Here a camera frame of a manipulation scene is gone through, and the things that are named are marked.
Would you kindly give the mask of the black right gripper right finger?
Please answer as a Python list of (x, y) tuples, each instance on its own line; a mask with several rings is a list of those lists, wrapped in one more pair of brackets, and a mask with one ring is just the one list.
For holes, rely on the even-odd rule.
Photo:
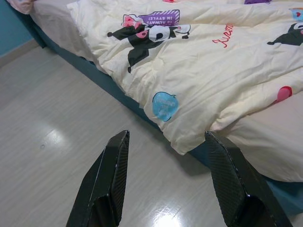
[(215, 194), (228, 227), (290, 227), (265, 179), (229, 139), (205, 132)]

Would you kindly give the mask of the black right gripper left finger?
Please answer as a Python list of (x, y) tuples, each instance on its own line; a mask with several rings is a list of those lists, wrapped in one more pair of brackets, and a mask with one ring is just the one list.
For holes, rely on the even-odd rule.
[(85, 174), (68, 227), (117, 227), (125, 198), (130, 132), (113, 136)]

